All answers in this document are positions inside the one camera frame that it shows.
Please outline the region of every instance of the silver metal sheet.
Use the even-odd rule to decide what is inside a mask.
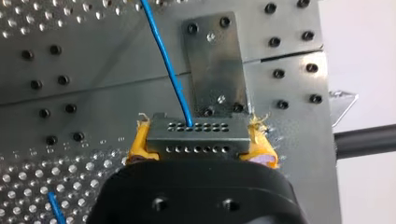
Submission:
[[[103,1],[93,0],[3,1],[0,33],[9,35],[0,36],[3,68],[0,105],[166,76],[144,13],[135,3],[125,2],[113,0],[111,6],[104,7]],[[297,8],[293,1],[276,1],[276,12],[267,15],[264,8],[269,2],[189,0],[152,5],[164,43],[177,73],[181,74],[190,71],[181,23],[219,12],[233,11],[236,15],[243,62],[321,47],[317,1],[311,1],[305,9]],[[71,14],[65,13],[71,8]],[[29,23],[29,16],[35,21]],[[47,28],[44,32],[40,31],[41,24]],[[22,28],[30,32],[22,35]],[[301,35],[306,30],[315,32],[313,41],[302,41]],[[268,47],[268,40],[273,36],[281,38],[280,46],[275,49]],[[49,54],[52,44],[63,48],[60,56]],[[34,53],[33,61],[21,58],[24,49]],[[70,77],[67,87],[56,83],[59,75]],[[29,82],[33,79],[43,82],[41,91],[30,89]]]
[[[309,63],[318,66],[316,73],[306,72]],[[283,69],[285,77],[274,78],[275,69]],[[259,116],[268,115],[268,136],[279,154],[280,170],[294,186],[308,219],[341,223],[325,55],[248,64],[245,74],[253,109]],[[323,102],[310,103],[311,94],[320,94]],[[289,108],[277,109],[278,100],[288,101]]]
[[[237,24],[232,12],[205,16],[183,23],[192,87],[198,116],[208,108],[215,117],[230,117],[233,107],[248,108],[247,91]],[[195,31],[188,32],[189,27]]]

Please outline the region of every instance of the hole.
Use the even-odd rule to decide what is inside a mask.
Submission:
[[[195,148],[194,148],[194,152],[196,152],[196,153],[200,153],[201,150],[202,150],[201,147],[195,147]]]
[[[240,205],[237,202],[234,202],[232,199],[227,199],[222,202],[223,208],[229,212],[235,212],[239,210]]]
[[[161,212],[168,207],[168,204],[165,199],[163,198],[156,198],[152,202],[152,209],[156,212]]]
[[[221,149],[221,151],[222,151],[223,153],[227,153],[227,152],[230,151],[230,148],[229,148],[229,147],[223,147],[223,148]]]
[[[210,152],[211,149],[212,149],[211,147],[205,147],[205,148],[204,148],[204,153]]]

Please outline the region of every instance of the perforated metal panel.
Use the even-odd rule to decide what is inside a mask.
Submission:
[[[276,12],[267,14],[269,2],[151,4],[191,107],[181,25],[220,12],[235,14],[249,101],[256,114],[269,113],[268,136],[279,152],[280,171],[312,223],[340,223],[324,54],[267,61],[321,48],[318,3],[300,8],[297,1],[274,1]],[[302,40],[306,31],[315,33],[312,41]],[[55,222],[46,198],[52,190],[68,221],[82,223],[101,185],[122,166],[137,114],[182,118],[145,15],[136,2],[121,0],[4,0],[0,34],[0,222]],[[281,39],[277,48],[268,45],[274,36]],[[52,45],[62,53],[51,52]],[[318,71],[306,72],[308,63],[316,63]],[[274,78],[277,68],[284,78]],[[59,76],[69,83],[59,84]],[[33,80],[41,82],[40,90],[31,88]],[[314,93],[322,95],[321,104],[310,103]],[[279,100],[289,108],[279,109]],[[70,104],[75,113],[65,111]],[[40,117],[42,109],[49,117]],[[75,133],[83,139],[74,140]],[[55,145],[47,146],[49,136],[56,136]]]

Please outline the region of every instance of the metal plate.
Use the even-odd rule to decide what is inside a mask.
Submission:
[[[315,63],[316,73],[306,72]],[[275,69],[285,77],[274,78]],[[327,66],[323,53],[290,57],[245,66],[248,94],[259,116],[269,116],[269,139],[281,160],[280,170],[288,177],[300,205],[311,223],[341,223],[332,123],[327,90]],[[310,103],[320,94],[322,103]],[[289,108],[276,108],[278,100]]]
[[[0,34],[8,32],[12,35],[8,38],[0,36],[3,68],[0,105],[166,76],[161,54],[139,5],[113,0],[111,6],[104,7],[103,2],[2,1]],[[181,74],[190,71],[183,48],[181,23],[219,12],[235,13],[243,62],[321,48],[317,1],[311,1],[309,7],[301,9],[296,6],[296,1],[279,0],[276,1],[276,12],[267,15],[264,9],[269,2],[189,0],[152,5],[163,41],[177,73]],[[35,10],[35,4],[41,7]],[[73,13],[65,15],[65,10],[71,8]],[[51,13],[50,20],[45,17],[46,12]],[[28,16],[33,16],[35,22],[29,23]],[[10,27],[9,20],[14,20],[16,25]],[[59,27],[59,21],[62,21],[62,27]],[[39,29],[41,23],[48,28],[44,32]],[[30,33],[22,35],[21,28],[28,28]],[[313,41],[301,39],[307,30],[316,34]],[[278,48],[268,47],[273,36],[281,38]],[[53,44],[62,47],[61,55],[50,55],[49,47]],[[25,49],[34,53],[32,61],[21,58],[21,51]],[[60,75],[69,76],[68,86],[57,84]],[[34,79],[43,82],[41,91],[30,89],[29,83]]]
[[[188,32],[196,27],[197,31]],[[233,106],[248,107],[237,24],[232,12],[183,23],[197,115],[208,108],[215,117],[230,117]]]
[[[163,114],[152,120],[147,140],[148,152],[159,153],[162,161],[237,159],[248,153],[248,118],[197,118],[193,127],[186,127],[183,120]]]

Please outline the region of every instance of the mounting hole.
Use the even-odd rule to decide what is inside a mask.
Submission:
[[[210,151],[211,151],[211,149],[212,149],[211,147],[205,147],[205,148],[204,148],[204,153],[208,153],[208,152],[210,152]]]
[[[194,148],[194,152],[195,152],[195,153],[200,153],[201,150],[202,150],[201,147],[195,147],[195,148]]]
[[[156,212],[161,212],[168,207],[168,203],[164,198],[156,198],[152,202],[152,209]]]
[[[235,212],[240,209],[240,204],[232,199],[226,199],[222,202],[222,206],[228,212]]]

